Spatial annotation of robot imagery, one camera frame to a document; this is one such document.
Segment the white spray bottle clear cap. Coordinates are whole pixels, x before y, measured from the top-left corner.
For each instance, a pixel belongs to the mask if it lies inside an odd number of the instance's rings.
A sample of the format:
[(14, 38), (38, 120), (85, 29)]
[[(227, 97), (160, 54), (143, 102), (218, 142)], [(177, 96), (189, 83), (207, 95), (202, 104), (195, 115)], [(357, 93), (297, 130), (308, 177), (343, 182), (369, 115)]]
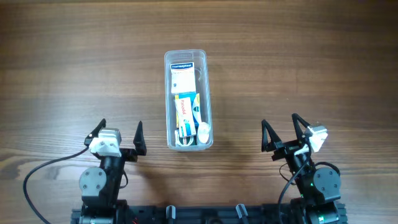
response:
[(197, 144), (206, 144), (210, 138), (210, 125), (201, 122), (197, 128)]

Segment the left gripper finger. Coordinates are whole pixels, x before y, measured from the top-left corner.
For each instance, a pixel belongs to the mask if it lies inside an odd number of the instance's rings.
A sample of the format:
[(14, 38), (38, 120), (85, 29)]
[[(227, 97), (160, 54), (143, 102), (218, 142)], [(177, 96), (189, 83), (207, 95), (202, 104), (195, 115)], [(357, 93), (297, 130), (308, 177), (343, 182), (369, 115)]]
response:
[(135, 151), (138, 156), (145, 156), (147, 154), (142, 121), (139, 121), (137, 125), (136, 133), (133, 139), (133, 144), (135, 146)]
[(89, 133), (89, 135), (87, 135), (87, 137), (86, 137), (85, 140), (84, 140), (84, 145), (85, 145), (85, 146), (89, 146), (89, 145), (91, 144), (92, 140), (93, 140), (94, 138), (97, 138), (98, 135), (99, 135), (99, 132), (100, 132), (103, 128), (105, 128), (105, 127), (106, 127), (106, 119), (103, 118), (103, 119), (99, 122), (99, 124), (95, 127), (95, 129), (92, 130), (92, 132)]

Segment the white Panadol box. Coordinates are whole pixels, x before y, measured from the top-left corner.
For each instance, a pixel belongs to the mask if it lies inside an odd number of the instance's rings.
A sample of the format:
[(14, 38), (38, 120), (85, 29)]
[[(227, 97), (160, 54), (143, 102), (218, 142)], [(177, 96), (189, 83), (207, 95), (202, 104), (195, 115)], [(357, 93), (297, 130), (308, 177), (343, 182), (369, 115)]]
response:
[(175, 99), (175, 107), (178, 114), (180, 137), (185, 138), (196, 135), (190, 98)]

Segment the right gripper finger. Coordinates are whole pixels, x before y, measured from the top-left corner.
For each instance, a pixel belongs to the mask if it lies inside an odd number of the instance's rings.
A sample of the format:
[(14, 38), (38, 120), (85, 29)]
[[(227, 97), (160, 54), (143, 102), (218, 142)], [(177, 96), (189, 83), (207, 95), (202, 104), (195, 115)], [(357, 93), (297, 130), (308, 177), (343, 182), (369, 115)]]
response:
[(299, 116), (297, 113), (292, 114), (292, 121), (294, 124), (294, 129), (296, 133), (296, 137), (299, 141), (305, 142), (307, 137), (302, 131), (301, 126), (303, 126), (305, 129), (307, 129), (310, 124), (306, 122), (301, 116)]
[(271, 152), (279, 150), (282, 147), (282, 140), (276, 134), (272, 126), (265, 119), (262, 120), (261, 126), (262, 126), (261, 151)]

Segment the green Zam-Buk box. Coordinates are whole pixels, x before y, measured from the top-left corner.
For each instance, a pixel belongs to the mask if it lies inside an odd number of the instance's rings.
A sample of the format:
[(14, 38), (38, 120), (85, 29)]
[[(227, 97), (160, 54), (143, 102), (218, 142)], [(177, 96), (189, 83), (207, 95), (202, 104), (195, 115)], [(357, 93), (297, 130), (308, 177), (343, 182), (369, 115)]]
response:
[(175, 135), (175, 145), (177, 147), (195, 146), (197, 144), (196, 136), (181, 138), (179, 135), (179, 130), (177, 129), (175, 130), (174, 135)]

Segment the Hansaplast plaster box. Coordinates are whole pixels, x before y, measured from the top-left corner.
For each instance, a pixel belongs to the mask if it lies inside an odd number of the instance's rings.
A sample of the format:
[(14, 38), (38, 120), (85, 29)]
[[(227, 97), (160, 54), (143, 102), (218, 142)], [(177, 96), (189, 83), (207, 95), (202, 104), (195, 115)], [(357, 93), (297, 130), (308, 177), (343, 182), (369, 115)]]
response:
[(196, 92), (195, 67), (193, 62), (171, 64), (170, 71), (172, 94)]

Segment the blue yellow VapoDrops box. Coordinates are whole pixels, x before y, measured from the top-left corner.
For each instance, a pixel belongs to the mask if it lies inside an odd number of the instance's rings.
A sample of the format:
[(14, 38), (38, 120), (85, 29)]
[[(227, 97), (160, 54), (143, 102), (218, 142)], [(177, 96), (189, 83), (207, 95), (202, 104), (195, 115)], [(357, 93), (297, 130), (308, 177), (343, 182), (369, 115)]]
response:
[(200, 94), (195, 92), (190, 92), (190, 93), (181, 93), (179, 95), (175, 95), (176, 100), (179, 98), (190, 98), (195, 127), (196, 128), (199, 127), (199, 124), (202, 122), (201, 108), (200, 108)]

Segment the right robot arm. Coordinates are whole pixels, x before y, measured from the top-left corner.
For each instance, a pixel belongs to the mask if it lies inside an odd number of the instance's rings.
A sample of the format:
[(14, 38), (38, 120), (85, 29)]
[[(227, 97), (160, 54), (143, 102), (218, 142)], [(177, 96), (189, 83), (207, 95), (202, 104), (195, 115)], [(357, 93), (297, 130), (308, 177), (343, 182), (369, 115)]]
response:
[(266, 121), (261, 121), (261, 151), (273, 152), (272, 160), (286, 161), (292, 174), (282, 189), (277, 205), (278, 223), (339, 224), (347, 223), (345, 204), (341, 198), (341, 172), (329, 162), (313, 162), (328, 130), (311, 125), (297, 113), (292, 114), (296, 139), (283, 142)]

